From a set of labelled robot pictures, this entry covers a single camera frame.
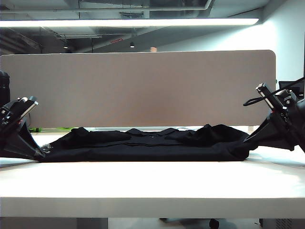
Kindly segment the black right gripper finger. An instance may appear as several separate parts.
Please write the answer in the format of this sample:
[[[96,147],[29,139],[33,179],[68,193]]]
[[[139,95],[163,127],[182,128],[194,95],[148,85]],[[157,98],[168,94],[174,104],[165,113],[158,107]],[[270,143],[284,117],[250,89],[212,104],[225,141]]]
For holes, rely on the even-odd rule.
[[[274,115],[274,112],[271,112],[261,125],[243,141],[243,148],[256,149],[259,146],[275,146],[272,140],[275,134],[275,127],[271,121]]]
[[[285,137],[283,137],[277,129],[274,128],[260,128],[258,130],[258,144],[260,146],[281,148],[293,151],[295,149],[294,144],[289,143]]]

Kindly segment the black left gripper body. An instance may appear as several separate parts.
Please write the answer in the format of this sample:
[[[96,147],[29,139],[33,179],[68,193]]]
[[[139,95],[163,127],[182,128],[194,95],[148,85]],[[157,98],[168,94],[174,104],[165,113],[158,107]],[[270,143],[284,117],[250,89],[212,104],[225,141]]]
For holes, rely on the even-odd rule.
[[[30,100],[14,100],[0,108],[0,138],[8,138],[16,133],[25,122],[25,112],[30,107]]]

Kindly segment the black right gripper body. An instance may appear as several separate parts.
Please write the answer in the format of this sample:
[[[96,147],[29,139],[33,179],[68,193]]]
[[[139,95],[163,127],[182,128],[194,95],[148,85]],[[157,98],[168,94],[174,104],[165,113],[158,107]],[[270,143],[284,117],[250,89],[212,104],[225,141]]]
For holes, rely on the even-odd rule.
[[[277,113],[288,132],[301,136],[301,100],[292,90],[282,89],[267,99],[273,113]]]

